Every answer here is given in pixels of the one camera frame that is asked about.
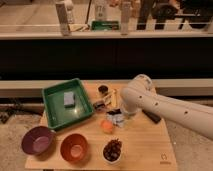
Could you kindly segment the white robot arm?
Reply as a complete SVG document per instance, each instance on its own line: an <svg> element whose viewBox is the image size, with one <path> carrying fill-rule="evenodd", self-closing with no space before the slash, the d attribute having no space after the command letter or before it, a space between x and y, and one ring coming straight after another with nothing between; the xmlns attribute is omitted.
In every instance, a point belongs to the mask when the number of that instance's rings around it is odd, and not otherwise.
<svg viewBox="0 0 213 171"><path fill-rule="evenodd" d="M134 77L120 90L120 96L121 110L127 115L143 109L213 140L213 107L157 94L145 74Z"/></svg>

